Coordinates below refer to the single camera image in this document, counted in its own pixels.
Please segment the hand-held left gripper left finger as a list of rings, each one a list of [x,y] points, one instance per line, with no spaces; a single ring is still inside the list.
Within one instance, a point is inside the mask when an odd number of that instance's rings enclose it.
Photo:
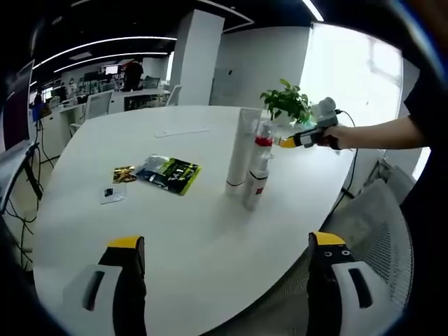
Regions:
[[[110,241],[99,262],[65,287],[62,323],[70,335],[146,335],[142,236]]]

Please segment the person's right hand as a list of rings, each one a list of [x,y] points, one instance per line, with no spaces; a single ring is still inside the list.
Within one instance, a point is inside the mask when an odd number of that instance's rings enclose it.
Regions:
[[[355,148],[353,130],[352,127],[342,125],[329,127],[323,133],[321,145],[334,150]]]

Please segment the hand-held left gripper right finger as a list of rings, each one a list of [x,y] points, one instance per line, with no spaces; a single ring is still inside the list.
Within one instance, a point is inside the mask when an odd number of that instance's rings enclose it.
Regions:
[[[388,286],[335,234],[309,234],[308,335],[385,335]]]

